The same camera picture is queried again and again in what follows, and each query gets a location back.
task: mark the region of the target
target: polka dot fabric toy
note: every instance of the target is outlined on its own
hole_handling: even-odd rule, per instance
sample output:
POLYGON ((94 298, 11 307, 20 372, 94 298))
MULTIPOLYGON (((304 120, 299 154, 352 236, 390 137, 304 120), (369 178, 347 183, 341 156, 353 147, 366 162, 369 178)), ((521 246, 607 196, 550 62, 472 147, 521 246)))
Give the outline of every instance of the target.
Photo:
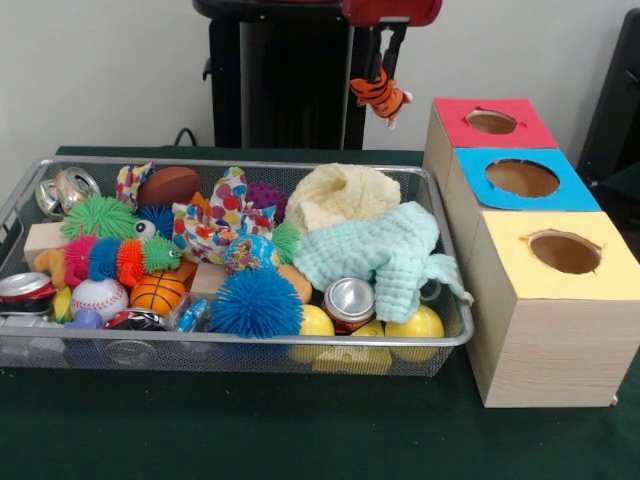
POLYGON ((247 179, 238 167, 227 169, 214 187, 209 213, 201 205, 173 204, 173 242, 193 262, 224 263, 229 244, 246 234, 270 240, 276 205, 254 208, 246 202, 247 179))
POLYGON ((244 197, 247 193, 247 178, 244 170, 231 167, 216 182, 211 205, 211 216, 216 225, 224 225, 239 230, 244 211, 244 197))

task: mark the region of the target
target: light blue knit cloth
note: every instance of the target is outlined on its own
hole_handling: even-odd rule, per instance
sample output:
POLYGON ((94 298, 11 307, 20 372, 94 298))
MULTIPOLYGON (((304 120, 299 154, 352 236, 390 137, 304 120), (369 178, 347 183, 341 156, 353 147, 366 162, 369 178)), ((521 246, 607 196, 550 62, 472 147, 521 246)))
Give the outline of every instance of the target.
POLYGON ((345 222, 304 237, 294 265, 318 290, 346 277, 374 281, 379 320, 406 323, 420 305, 420 287, 434 279, 464 297, 455 260, 431 255, 440 232, 436 219, 416 202, 403 203, 376 220, 345 222))

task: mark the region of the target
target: blue puffer ball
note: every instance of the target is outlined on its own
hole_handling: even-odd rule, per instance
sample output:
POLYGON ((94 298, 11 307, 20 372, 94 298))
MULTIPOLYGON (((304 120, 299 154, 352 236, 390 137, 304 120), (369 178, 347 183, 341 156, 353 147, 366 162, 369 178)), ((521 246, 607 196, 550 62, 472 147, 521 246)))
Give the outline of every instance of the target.
POLYGON ((244 338, 297 335, 302 302, 291 283, 269 268, 227 278, 211 303, 210 330, 244 338))

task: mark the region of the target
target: yellow ball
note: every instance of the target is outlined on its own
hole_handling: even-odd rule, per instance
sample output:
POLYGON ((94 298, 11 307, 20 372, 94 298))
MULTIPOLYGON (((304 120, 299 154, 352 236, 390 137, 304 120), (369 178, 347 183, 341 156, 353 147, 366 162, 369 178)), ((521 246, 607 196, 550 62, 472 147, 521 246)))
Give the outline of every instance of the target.
MULTIPOLYGON (((444 337, 444 325, 436 312, 420 305, 407 323, 388 322, 385 329, 387 337, 444 337)), ((405 362, 421 363, 438 353, 435 347, 394 347, 391 351, 405 362)))
MULTIPOLYGON (((333 322, 324 310, 314 305, 304 305, 302 308, 300 335, 335 335, 333 322)), ((324 345, 294 345, 289 350, 289 358, 298 363, 311 363, 329 348, 324 345)))

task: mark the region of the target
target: colorful fabric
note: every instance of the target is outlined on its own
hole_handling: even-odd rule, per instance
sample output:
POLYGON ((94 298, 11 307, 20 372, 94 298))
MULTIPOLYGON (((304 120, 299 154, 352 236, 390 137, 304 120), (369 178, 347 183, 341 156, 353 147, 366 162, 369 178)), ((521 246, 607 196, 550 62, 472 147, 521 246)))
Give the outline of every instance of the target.
POLYGON ((116 178, 116 194, 118 200, 131 205, 135 211, 138 208, 138 190, 155 171, 153 162, 136 167, 128 165, 122 167, 116 178))
POLYGON ((202 205, 173 204, 173 242, 192 262, 224 264, 229 244, 245 234, 271 240, 276 206, 257 209, 245 202, 247 180, 238 167, 227 169, 214 187, 207 215, 202 205))

